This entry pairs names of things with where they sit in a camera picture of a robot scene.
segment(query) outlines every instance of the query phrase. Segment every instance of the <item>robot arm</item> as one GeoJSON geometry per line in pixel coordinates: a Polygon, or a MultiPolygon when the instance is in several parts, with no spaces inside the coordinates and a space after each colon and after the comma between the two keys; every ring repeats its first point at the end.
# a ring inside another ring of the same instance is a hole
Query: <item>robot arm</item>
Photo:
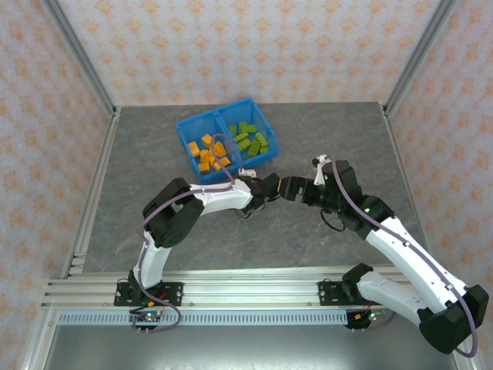
{"type": "Polygon", "coordinates": [[[447,271],[409,235],[387,204],[363,194],[347,161],[336,164],[326,156],[315,158],[315,180],[286,177],[280,181],[281,196],[337,214],[347,229],[382,252],[417,289],[401,287],[360,264],[343,276],[342,288],[350,298],[389,307],[419,326],[438,351],[451,353],[471,334],[472,325],[482,324],[488,294],[479,285],[468,287],[447,271]]]}
{"type": "Polygon", "coordinates": [[[336,163],[344,189],[357,207],[380,223],[381,227],[405,237],[406,244],[383,228],[375,227],[354,210],[344,199],[331,162],[326,156],[314,159],[313,165],[317,171],[314,180],[302,177],[285,177],[280,180],[275,173],[260,180],[252,171],[240,173],[228,191],[213,193],[214,189],[224,188],[225,184],[189,185],[179,178],[173,180],[143,211],[143,216],[148,217],[176,195],[195,191],[164,208],[145,226],[145,236],[149,243],[144,243],[139,263],[129,274],[131,292],[137,296],[133,298],[140,300],[142,297],[136,279],[139,272],[142,288],[154,295],[159,292],[163,268],[171,248],[186,237],[200,216],[226,209],[242,210],[249,214],[280,195],[286,200],[300,200],[308,206],[321,208],[323,212],[337,214],[348,230],[382,252],[417,289],[413,291],[403,287],[382,277],[372,267],[360,264],[343,276],[342,288],[350,300],[373,301],[390,308],[419,326],[423,336],[438,351],[452,352],[471,334],[468,319],[452,288],[467,303],[476,327],[481,325],[485,316],[488,295],[480,286],[470,288],[443,268],[409,235],[387,204],[378,197],[362,193],[354,170],[347,161],[336,163]],[[408,243],[446,275],[450,284],[445,284],[408,243]]]}
{"type": "MultiPolygon", "coordinates": [[[[189,185],[183,178],[173,180],[145,208],[143,216],[148,217],[167,200],[186,191],[194,194],[170,204],[159,212],[145,226],[143,244],[139,259],[143,256],[141,276],[145,289],[152,289],[161,282],[163,268],[169,253],[190,232],[199,217],[219,210],[241,210],[248,215],[263,207],[266,201],[276,195],[279,177],[273,173],[264,180],[256,178],[255,171],[245,170],[234,181],[231,189],[215,192],[228,187],[229,183],[214,185],[189,185]]],[[[136,277],[139,264],[130,272],[134,294],[142,296],[136,277]]]]}

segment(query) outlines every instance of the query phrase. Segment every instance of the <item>yellow block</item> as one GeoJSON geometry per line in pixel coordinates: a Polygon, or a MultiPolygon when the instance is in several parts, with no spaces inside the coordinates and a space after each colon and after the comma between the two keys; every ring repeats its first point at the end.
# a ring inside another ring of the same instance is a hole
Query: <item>yellow block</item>
{"type": "Polygon", "coordinates": [[[202,149],[200,151],[200,162],[201,163],[208,163],[209,162],[209,157],[210,157],[209,150],[202,149]]]}
{"type": "Polygon", "coordinates": [[[226,157],[220,159],[221,163],[223,166],[229,166],[231,164],[230,160],[228,160],[226,157]]]}
{"type": "Polygon", "coordinates": [[[216,159],[214,158],[214,155],[212,152],[209,152],[209,164],[213,166],[213,164],[216,162],[216,159]]]}
{"type": "Polygon", "coordinates": [[[217,143],[214,144],[214,152],[217,154],[217,156],[225,156],[226,155],[226,149],[224,149],[223,143],[218,141],[217,143]]]}
{"type": "Polygon", "coordinates": [[[198,156],[200,154],[199,147],[195,141],[188,143],[188,147],[190,148],[193,156],[198,156]]]}
{"type": "Polygon", "coordinates": [[[202,136],[202,142],[203,145],[207,146],[208,148],[210,147],[210,141],[213,139],[213,137],[209,134],[206,134],[202,136]]]}
{"type": "Polygon", "coordinates": [[[210,170],[208,163],[199,163],[199,171],[200,172],[208,172],[210,170]]]}

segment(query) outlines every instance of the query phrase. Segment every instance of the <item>blue plastic container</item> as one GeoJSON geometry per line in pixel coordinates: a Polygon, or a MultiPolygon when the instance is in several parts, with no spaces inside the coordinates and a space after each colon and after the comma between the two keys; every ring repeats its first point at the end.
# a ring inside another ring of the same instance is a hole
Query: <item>blue plastic container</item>
{"type": "MultiPolygon", "coordinates": [[[[200,158],[192,156],[188,143],[195,141],[199,149],[206,149],[202,143],[202,136],[206,134],[210,134],[212,136],[215,133],[225,133],[234,142],[234,138],[231,135],[228,126],[236,125],[236,132],[238,135],[240,133],[239,123],[242,121],[255,125],[257,132],[262,133],[263,137],[265,137],[265,140],[269,144],[268,152],[259,154],[253,158],[248,158],[248,150],[241,152],[243,167],[253,168],[271,158],[274,158],[279,153],[276,134],[252,98],[243,99],[226,106],[221,106],[220,108],[209,110],[197,116],[182,119],[176,123],[179,139],[188,153],[193,171],[197,175],[200,183],[215,183],[226,178],[226,174],[222,170],[211,170],[207,173],[201,173],[198,167],[200,158]]],[[[254,139],[255,133],[251,133],[250,141],[253,141],[254,139]]],[[[224,140],[221,138],[219,138],[218,141],[224,143],[224,140]]],[[[226,144],[225,147],[227,151],[226,156],[232,163],[227,168],[234,175],[238,172],[238,163],[234,156],[236,151],[233,150],[233,148],[229,148],[226,144]]]]}

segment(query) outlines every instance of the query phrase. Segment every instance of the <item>patterned wallpaper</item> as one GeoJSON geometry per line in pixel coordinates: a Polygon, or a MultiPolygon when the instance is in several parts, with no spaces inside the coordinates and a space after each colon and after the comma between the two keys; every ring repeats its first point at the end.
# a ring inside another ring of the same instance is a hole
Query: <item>patterned wallpaper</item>
{"type": "Polygon", "coordinates": [[[439,0],[61,0],[117,105],[384,103],[439,0]]]}
{"type": "Polygon", "coordinates": [[[0,368],[20,368],[108,116],[39,0],[0,2],[0,368]]]}
{"type": "MultiPolygon", "coordinates": [[[[493,6],[462,0],[392,122],[431,249],[493,299],[492,108],[493,6]]],[[[493,304],[487,315],[479,338],[493,364],[493,304]]]]}

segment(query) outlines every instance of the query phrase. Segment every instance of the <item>gray countertop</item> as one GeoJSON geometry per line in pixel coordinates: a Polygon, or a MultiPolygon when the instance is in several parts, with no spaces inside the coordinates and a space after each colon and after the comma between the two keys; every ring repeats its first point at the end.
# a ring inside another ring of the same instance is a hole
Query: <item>gray countertop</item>
{"type": "MultiPolygon", "coordinates": [[[[84,272],[128,271],[142,241],[142,209],[172,179],[196,183],[175,122],[212,106],[123,108],[109,158],[84,272]]],[[[313,177],[313,157],[348,160],[365,193],[382,198],[415,239],[424,238],[407,196],[377,103],[260,104],[276,132],[279,156],[259,177],[313,177]]],[[[328,220],[339,224],[333,215],[328,220]]],[[[201,217],[174,247],[165,270],[357,264],[388,260],[350,231],[329,229],[319,210],[278,200],[247,220],[232,210],[201,217]]]]}

